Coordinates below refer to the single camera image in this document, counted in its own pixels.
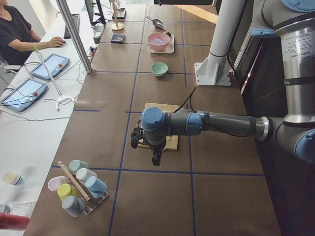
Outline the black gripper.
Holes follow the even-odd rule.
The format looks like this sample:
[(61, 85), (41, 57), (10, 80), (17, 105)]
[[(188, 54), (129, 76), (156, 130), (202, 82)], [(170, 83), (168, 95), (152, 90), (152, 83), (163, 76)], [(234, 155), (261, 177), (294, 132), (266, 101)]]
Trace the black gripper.
[(149, 149), (153, 151), (153, 165), (160, 165), (161, 151), (164, 149), (164, 138), (158, 140), (147, 139), (147, 141), (149, 143)]

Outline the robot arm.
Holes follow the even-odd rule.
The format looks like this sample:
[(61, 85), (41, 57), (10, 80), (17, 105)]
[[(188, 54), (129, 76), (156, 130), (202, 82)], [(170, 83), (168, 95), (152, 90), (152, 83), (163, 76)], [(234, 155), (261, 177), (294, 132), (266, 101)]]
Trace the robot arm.
[(315, 3), (312, 0), (256, 0), (252, 36), (278, 36), (284, 68), (287, 115), (253, 118), (192, 109), (164, 112), (146, 108), (131, 134), (131, 146), (148, 146), (160, 164), (169, 136), (196, 136), (203, 131), (272, 141), (297, 158), (315, 161)]

